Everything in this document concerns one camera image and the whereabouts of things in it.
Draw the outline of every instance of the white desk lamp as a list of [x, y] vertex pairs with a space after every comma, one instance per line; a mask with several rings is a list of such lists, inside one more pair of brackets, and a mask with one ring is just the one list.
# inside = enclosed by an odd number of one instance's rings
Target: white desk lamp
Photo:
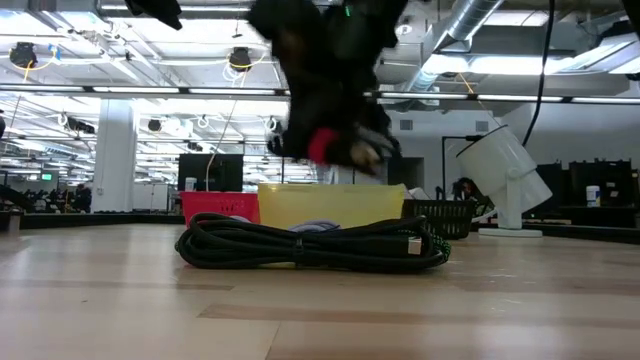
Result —
[[552, 193], [536, 172], [536, 163], [506, 125], [467, 146], [457, 158], [463, 173], [498, 210], [498, 228], [480, 229], [480, 235], [542, 236], [541, 231], [522, 229], [522, 213]]

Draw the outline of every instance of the black wire basket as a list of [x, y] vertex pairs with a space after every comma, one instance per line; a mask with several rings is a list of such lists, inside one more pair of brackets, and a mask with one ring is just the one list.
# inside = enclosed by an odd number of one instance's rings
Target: black wire basket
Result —
[[405, 200], [402, 217], [424, 215], [427, 230], [445, 240], [459, 240], [469, 235], [475, 206], [474, 201]]

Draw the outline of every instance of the yellow plastic bin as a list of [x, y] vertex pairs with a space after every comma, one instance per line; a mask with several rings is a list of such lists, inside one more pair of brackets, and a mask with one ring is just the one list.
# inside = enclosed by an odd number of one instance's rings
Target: yellow plastic bin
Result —
[[349, 228], [400, 218], [404, 186], [261, 184], [258, 202], [263, 225], [331, 220]]

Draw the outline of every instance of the red container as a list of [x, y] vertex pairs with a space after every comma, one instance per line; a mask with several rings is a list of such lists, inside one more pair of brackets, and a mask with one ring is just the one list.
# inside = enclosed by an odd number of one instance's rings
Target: red container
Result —
[[187, 226], [191, 218], [199, 213], [237, 215], [252, 223], [260, 223], [258, 194], [182, 191], [180, 198]]

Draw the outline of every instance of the black cable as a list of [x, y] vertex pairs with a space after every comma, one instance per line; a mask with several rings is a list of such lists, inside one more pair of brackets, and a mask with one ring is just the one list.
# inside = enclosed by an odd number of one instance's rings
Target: black cable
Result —
[[203, 269], [251, 269], [290, 262], [305, 267], [415, 273], [445, 263], [448, 256], [435, 245], [425, 226], [426, 218], [417, 217], [298, 233], [219, 214], [198, 214], [175, 247], [186, 262]]
[[556, 12], [556, 1], [549, 0], [549, 18], [547, 19], [547, 32], [544, 37], [544, 49], [542, 50], [542, 71], [540, 72], [540, 81], [538, 82], [538, 99], [536, 100], [536, 109], [533, 112], [533, 119], [531, 119], [531, 124], [529, 124], [529, 128], [527, 129], [527, 134], [524, 136], [524, 140], [522, 141], [522, 146], [527, 146], [529, 142], [529, 138], [531, 137], [531, 132], [533, 131], [533, 127], [536, 125], [538, 121], [538, 117], [540, 116], [540, 107], [542, 105], [542, 94], [544, 92], [544, 80], [545, 74], [544, 70], [547, 66], [547, 59], [549, 58], [549, 50], [551, 44], [551, 33], [553, 32], [553, 23], [555, 21], [555, 12]]

